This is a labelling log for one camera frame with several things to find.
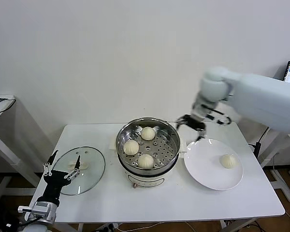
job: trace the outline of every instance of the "white wall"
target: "white wall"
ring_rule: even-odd
[[[45,159],[69,123],[174,121],[211,66],[274,76],[288,60],[290,0],[0,0],[0,94],[25,109],[14,127],[40,130],[24,156]]]

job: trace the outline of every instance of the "glass lid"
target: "glass lid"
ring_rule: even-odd
[[[78,195],[92,189],[101,179],[105,160],[102,153],[93,147],[84,146],[74,148],[58,159],[54,170],[71,172],[74,169],[78,156],[80,158],[80,174],[61,190],[65,195]]]

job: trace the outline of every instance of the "white plate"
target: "white plate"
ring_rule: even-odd
[[[237,186],[244,174],[243,166],[233,149],[215,139],[201,139],[187,147],[184,161],[188,172],[200,184],[214,190],[228,190]],[[238,158],[235,168],[223,167],[219,158],[233,154]]]

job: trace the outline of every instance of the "perforated steamer tray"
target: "perforated steamer tray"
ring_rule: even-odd
[[[144,127],[152,127],[156,136],[147,141],[141,138]],[[124,144],[134,140],[139,144],[139,151],[134,156],[128,156],[123,150]],[[141,175],[157,175],[172,168],[178,158],[180,139],[177,131],[169,123],[157,118],[140,118],[129,122],[118,133],[116,149],[119,159],[124,167]],[[138,158],[142,154],[149,154],[154,158],[153,169],[138,167]]]

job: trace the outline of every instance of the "white robotic arm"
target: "white robotic arm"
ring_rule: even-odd
[[[191,118],[202,122],[218,102],[276,131],[290,133],[290,83],[213,68],[201,80]]]
[[[80,174],[79,168],[81,164],[81,156],[78,156],[74,169],[69,173],[51,169],[57,152],[58,150],[50,156],[47,163],[43,163],[43,179],[47,183],[43,195],[38,198],[33,207],[18,207],[19,213],[30,213],[30,215],[26,223],[13,226],[13,229],[24,227],[23,232],[51,232],[47,230],[47,226],[51,226],[55,223],[61,189],[69,185]]]

